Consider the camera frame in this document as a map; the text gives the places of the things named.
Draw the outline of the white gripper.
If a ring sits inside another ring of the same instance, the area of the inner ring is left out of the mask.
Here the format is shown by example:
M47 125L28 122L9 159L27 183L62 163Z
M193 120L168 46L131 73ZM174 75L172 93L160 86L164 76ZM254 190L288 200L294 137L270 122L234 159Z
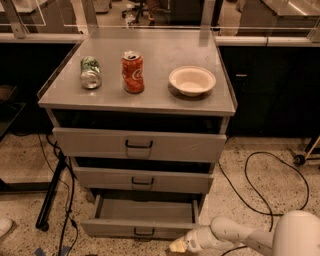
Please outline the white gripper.
M187 249L191 252L199 252L204 249L212 249L216 238L208 226L189 231L184 240L177 239L169 245L171 252L184 253Z

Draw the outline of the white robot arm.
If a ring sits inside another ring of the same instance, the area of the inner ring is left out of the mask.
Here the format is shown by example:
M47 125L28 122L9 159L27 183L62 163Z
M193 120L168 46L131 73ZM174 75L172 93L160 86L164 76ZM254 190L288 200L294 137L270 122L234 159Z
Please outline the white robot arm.
M262 256L320 256L320 218L305 211L284 214L273 232L218 216L169 245L171 252L231 250L244 244Z

